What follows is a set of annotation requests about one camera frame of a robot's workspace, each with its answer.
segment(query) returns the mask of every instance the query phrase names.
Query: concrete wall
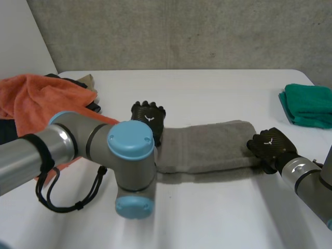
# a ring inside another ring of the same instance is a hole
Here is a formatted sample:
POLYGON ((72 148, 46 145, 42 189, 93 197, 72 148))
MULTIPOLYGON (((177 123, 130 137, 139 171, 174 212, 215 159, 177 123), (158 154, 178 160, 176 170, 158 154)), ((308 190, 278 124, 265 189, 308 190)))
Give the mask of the concrete wall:
POLYGON ((27 0, 59 72, 293 68, 332 85, 331 0, 27 0))

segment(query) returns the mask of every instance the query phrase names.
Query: black cable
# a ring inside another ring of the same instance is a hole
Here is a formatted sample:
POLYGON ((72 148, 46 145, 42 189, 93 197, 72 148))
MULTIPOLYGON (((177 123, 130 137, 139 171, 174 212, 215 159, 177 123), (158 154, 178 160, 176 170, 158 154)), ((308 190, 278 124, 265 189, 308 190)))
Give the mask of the black cable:
POLYGON ((51 202, 51 192, 53 190, 54 185, 57 183, 59 177, 60 177, 60 170, 58 168, 52 168, 55 173, 57 174, 55 179, 53 180, 53 182, 51 183, 48 191, 47 191, 47 196, 46 196, 46 200, 42 195, 42 189, 43 189, 43 185, 45 183, 45 180, 47 178, 48 173, 43 173, 40 174, 37 184, 36 184, 36 195, 38 200, 49 210, 54 211, 56 213, 69 213, 72 212, 74 210, 81 210, 85 205, 87 205, 89 202, 91 202, 93 200, 93 198, 97 195, 99 187, 102 183, 103 180, 103 176, 106 174, 107 172, 107 168, 105 166, 100 166, 98 169, 98 174, 94 179, 94 182, 92 184, 92 187, 88 193, 88 195, 82 200, 79 201, 77 203, 75 203, 75 205, 73 206, 69 206, 69 207, 57 207, 54 206, 53 203, 51 202))

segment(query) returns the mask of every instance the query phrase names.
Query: gray towel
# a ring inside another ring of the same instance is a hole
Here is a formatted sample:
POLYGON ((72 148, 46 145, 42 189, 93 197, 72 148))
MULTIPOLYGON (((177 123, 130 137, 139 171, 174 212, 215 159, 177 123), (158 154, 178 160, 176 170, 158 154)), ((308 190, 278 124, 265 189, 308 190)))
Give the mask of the gray towel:
POLYGON ((156 165, 159 173, 169 176, 159 175, 158 181, 163 182, 162 179, 169 178, 171 182, 209 182, 217 178, 229 180, 256 174, 260 170, 229 172, 258 165, 258 159, 246 147, 246 142, 254 134, 255 129, 249 122, 239 120, 177 129, 165 128, 156 165))

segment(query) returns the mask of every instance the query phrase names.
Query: table surface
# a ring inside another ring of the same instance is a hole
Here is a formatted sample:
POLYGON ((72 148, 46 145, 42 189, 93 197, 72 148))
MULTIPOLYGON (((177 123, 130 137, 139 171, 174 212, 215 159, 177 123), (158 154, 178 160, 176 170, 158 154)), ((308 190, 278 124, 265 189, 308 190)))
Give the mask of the table surface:
MULTIPOLYGON (((278 94, 287 84, 312 85, 295 70, 165 70, 64 72, 92 74, 103 115, 130 119, 132 104, 155 101, 166 127, 245 120, 257 132, 277 127, 301 155, 324 162, 332 131, 290 124, 278 94)), ((72 205, 89 191, 98 165, 80 159, 61 173, 52 199, 72 205)), ((0 198, 0 241, 25 248, 330 248, 331 232, 278 174, 228 182, 157 184, 156 208, 145 220, 114 209, 113 171, 93 202, 56 214, 38 203, 32 180, 0 198)))

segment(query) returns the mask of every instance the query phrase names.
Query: green towel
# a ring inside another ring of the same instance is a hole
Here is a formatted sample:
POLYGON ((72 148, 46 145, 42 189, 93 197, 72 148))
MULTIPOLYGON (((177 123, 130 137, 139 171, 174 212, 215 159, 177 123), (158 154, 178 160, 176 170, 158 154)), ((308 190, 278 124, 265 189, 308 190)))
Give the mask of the green towel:
POLYGON ((290 84, 279 98, 295 125, 332 128, 332 91, 328 87, 290 84))

